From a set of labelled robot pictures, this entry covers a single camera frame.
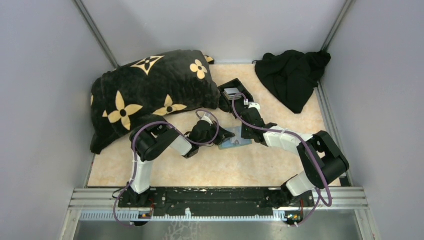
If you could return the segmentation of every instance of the floral pattern pillow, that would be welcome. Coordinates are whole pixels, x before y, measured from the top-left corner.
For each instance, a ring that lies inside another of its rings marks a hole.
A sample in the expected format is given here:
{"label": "floral pattern pillow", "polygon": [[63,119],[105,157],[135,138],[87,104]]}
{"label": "floral pattern pillow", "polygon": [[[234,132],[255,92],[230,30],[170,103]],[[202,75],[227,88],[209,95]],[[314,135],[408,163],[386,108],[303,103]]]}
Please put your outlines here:
{"label": "floral pattern pillow", "polygon": [[95,154],[146,123],[198,108],[217,109],[220,92],[212,80],[213,58],[176,50],[147,57],[103,74],[91,88]]}

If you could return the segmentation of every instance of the metal frame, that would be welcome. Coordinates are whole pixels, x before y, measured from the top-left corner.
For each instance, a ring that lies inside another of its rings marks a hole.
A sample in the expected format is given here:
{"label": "metal frame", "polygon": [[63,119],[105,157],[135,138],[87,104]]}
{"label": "metal frame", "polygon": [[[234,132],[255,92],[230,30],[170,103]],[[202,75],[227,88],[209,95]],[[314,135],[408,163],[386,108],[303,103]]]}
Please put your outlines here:
{"label": "metal frame", "polygon": [[[101,32],[97,28],[93,18],[90,16],[87,8],[85,7],[82,0],[73,0],[78,10],[81,12],[84,17],[89,29],[94,34],[98,44],[102,48],[104,54],[110,63],[117,68],[119,66],[115,56],[107,45],[105,39],[103,38]],[[345,18],[346,14],[349,12],[356,0],[346,0],[343,8],[341,9],[339,15],[337,16],[336,21],[333,24],[321,50],[327,51],[333,38],[335,37],[340,25]],[[321,108],[321,113],[325,123],[325,127],[330,135],[334,138],[334,141],[343,151],[343,144],[340,138],[340,134],[332,115],[331,106],[327,95],[323,88],[322,84],[319,84],[317,88],[317,97],[319,105]],[[349,172],[347,172],[347,178],[351,184],[352,178]],[[72,199],[69,204],[68,212],[65,218],[65,223],[63,226],[61,238],[62,240],[73,240],[75,233],[77,231],[77,225],[79,221],[114,221],[112,217],[112,209],[115,202],[115,199],[112,198],[112,193],[116,191],[117,188],[82,188],[75,189],[72,195]],[[374,221],[374,217],[370,211],[368,201],[362,187],[331,187],[331,194],[333,197],[333,206],[326,207],[323,204],[320,204],[317,208],[317,211],[322,210],[332,210],[332,211],[341,211],[341,210],[354,210],[358,230],[364,240],[380,240],[380,234],[377,230],[377,226]],[[323,191],[322,196],[324,199],[328,199],[327,194]],[[140,212],[148,212],[149,208],[117,208],[118,218],[122,221],[131,221],[135,220]],[[270,217],[239,217],[239,218],[230,218],[230,217],[217,217],[215,219],[211,218],[199,218],[192,217],[189,212],[186,212],[186,216],[179,217],[153,217],[151,221],[281,221],[283,212],[290,210],[299,210],[297,207],[282,207],[274,210],[274,216]]]}
{"label": "metal frame", "polygon": [[114,54],[112,53],[111,49],[109,48],[108,44],[105,41],[105,38],[100,33],[99,28],[97,27],[96,23],[94,22],[92,16],[90,15],[89,11],[87,10],[86,6],[84,5],[82,0],[72,0],[75,3],[76,8],[81,13],[82,17],[84,18],[85,22],[87,23],[88,28],[91,30],[91,32],[94,34],[95,39],[97,40],[99,46],[104,52],[104,55],[106,55],[106,58],[109,60],[110,64],[114,68],[119,67],[119,64],[117,62],[117,59],[115,58]]}

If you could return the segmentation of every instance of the white wall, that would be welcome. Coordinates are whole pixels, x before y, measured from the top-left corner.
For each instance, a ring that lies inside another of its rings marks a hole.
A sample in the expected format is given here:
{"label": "white wall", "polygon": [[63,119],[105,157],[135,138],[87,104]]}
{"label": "white wall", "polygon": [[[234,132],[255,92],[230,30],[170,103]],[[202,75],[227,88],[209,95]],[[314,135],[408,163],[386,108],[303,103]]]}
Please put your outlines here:
{"label": "white wall", "polygon": [[112,69],[71,0],[0,2],[0,239],[58,239]]}
{"label": "white wall", "polygon": [[424,1],[357,1],[323,86],[382,239],[424,236]]}
{"label": "white wall", "polygon": [[119,64],[176,49],[217,63],[319,51],[345,0],[84,0]]}

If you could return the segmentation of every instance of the card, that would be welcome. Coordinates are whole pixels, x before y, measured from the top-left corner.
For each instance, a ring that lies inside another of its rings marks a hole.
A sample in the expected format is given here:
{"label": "card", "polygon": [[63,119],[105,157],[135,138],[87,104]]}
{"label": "card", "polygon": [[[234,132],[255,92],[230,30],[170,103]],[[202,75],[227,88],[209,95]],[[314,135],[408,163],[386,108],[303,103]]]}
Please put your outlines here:
{"label": "card", "polygon": [[243,146],[252,144],[251,139],[243,139],[242,138],[242,126],[227,127],[227,128],[224,128],[224,129],[235,134],[235,137],[227,139],[225,142],[223,142],[221,145],[219,145],[218,148],[220,150],[243,147]]}

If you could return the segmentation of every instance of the purple cable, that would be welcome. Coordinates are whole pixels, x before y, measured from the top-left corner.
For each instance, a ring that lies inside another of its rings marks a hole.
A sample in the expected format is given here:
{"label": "purple cable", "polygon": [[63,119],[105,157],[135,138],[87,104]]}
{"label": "purple cable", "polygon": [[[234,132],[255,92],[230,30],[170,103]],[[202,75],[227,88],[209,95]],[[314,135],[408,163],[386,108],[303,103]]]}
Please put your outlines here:
{"label": "purple cable", "polygon": [[[234,98],[232,99],[232,110],[234,111],[235,116],[236,116],[236,117],[237,117],[237,118],[238,118],[238,119],[239,119],[242,123],[244,123],[246,126],[248,126],[248,127],[250,127],[250,128],[253,128],[253,129],[256,129],[256,130],[260,130],[260,131],[273,132],[273,133],[282,133],[282,132],[283,132],[282,130],[267,129],[267,128],[262,128],[262,127],[257,127],[257,126],[254,126],[254,125],[252,125],[252,124],[250,124],[250,123],[246,122],[245,120],[243,120],[243,119],[239,116],[239,114],[237,113],[237,111],[236,111],[236,96],[237,96],[237,95],[241,95],[241,96],[243,96],[243,98],[244,98],[245,100],[246,100],[246,99],[248,99],[248,98],[247,98],[247,97],[246,97],[246,95],[244,95],[243,93],[238,92],[238,93],[236,93],[236,94],[234,95]],[[316,201],[315,206],[313,206],[312,210],[309,212],[309,214],[308,214],[308,215],[307,215],[307,216],[303,219],[303,221],[302,221],[300,224],[298,224],[297,226],[296,226],[296,225],[291,225],[291,226],[293,226],[293,227],[298,227],[298,226],[300,226],[300,225],[301,225],[301,224],[302,224],[305,220],[307,220],[307,219],[308,219],[308,218],[312,215],[312,213],[314,213],[314,212],[315,212],[315,209],[318,207],[318,204],[320,203],[320,200],[324,203],[324,205],[325,205],[325,206],[327,206],[327,207],[331,207],[331,206],[333,205],[333,199],[332,199],[332,196],[331,196],[331,192],[330,192],[329,184],[327,183],[326,177],[324,176],[323,171],[321,171],[320,165],[318,164],[317,160],[315,159],[315,157],[314,157],[314,155],[313,155],[313,153],[312,153],[311,149],[309,148],[308,144],[305,142],[305,140],[303,140],[303,138],[302,138],[301,136],[299,136],[299,135],[298,135],[297,133],[295,133],[295,132],[292,132],[292,131],[285,131],[284,133],[285,133],[285,134],[292,135],[292,136],[295,136],[296,138],[298,138],[298,139],[300,140],[300,142],[302,143],[302,145],[305,147],[305,149],[306,149],[306,151],[307,151],[307,153],[308,153],[308,155],[309,155],[310,159],[312,160],[313,165],[315,166],[316,171],[318,172],[319,177],[321,178],[322,183],[324,184],[325,191],[327,192],[327,195],[328,195],[328,202],[326,202],[326,201],[324,200],[324,198],[321,196],[321,190],[319,190],[318,188],[315,188],[316,193],[318,194],[318,200]]]}
{"label": "purple cable", "polygon": [[121,199],[121,197],[122,197],[122,195],[124,194],[124,192],[131,186],[131,184],[133,184],[133,182],[134,182],[134,179],[136,178],[136,174],[137,174],[137,167],[138,167],[138,162],[137,162],[137,151],[136,151],[136,140],[139,138],[139,136],[140,136],[140,134],[144,131],[144,130],[146,130],[148,127],[151,127],[151,126],[154,126],[154,125],[159,125],[159,124],[164,124],[164,125],[168,125],[168,126],[170,126],[171,128],[173,128],[173,129],[175,129],[176,131],[177,131],[177,133],[179,133],[181,136],[183,136],[183,137],[185,137],[185,139],[188,141],[188,142],[190,142],[190,143],[192,143],[192,144],[194,144],[194,145],[200,145],[200,146],[203,146],[203,145],[209,145],[209,144],[211,144],[211,143],[213,143],[214,142],[214,140],[217,138],[217,136],[218,136],[218,133],[219,133],[219,130],[220,130],[220,128],[219,128],[219,126],[220,126],[220,122],[218,121],[218,118],[212,113],[212,112],[210,112],[210,111],[208,111],[208,110],[205,110],[205,109],[198,109],[198,110],[196,110],[196,115],[197,115],[197,117],[199,118],[199,119],[201,119],[201,117],[199,116],[199,114],[198,114],[198,112],[204,112],[204,113],[207,113],[207,114],[210,114],[214,119],[215,119],[215,121],[216,121],[216,124],[217,124],[217,128],[216,128],[216,133],[215,133],[215,136],[213,136],[213,138],[210,140],[210,141],[208,141],[208,142],[195,142],[195,141],[192,141],[192,140],[190,140],[190,139],[188,139],[182,132],[180,132],[174,125],[172,125],[171,123],[169,123],[169,122],[166,122],[166,121],[155,121],[155,122],[151,122],[151,123],[149,123],[149,124],[146,124],[145,126],[143,126],[140,130],[138,130],[138,132],[135,134],[135,136],[134,136],[134,138],[132,139],[132,144],[131,144],[131,148],[132,148],[132,151],[134,152],[134,171],[132,172],[132,177],[131,177],[131,179],[129,180],[129,182],[128,182],[128,184],[122,189],[122,191],[119,193],[119,195],[118,195],[118,197],[116,198],[116,200],[115,200],[115,203],[113,204],[113,217],[115,218],[115,220],[119,223],[119,224],[121,224],[122,226],[124,226],[124,227],[133,227],[134,225],[127,225],[127,224],[125,224],[125,223],[122,223],[119,219],[118,219],[118,216],[117,216],[117,204],[118,204],[118,201],[119,201],[119,199]]}

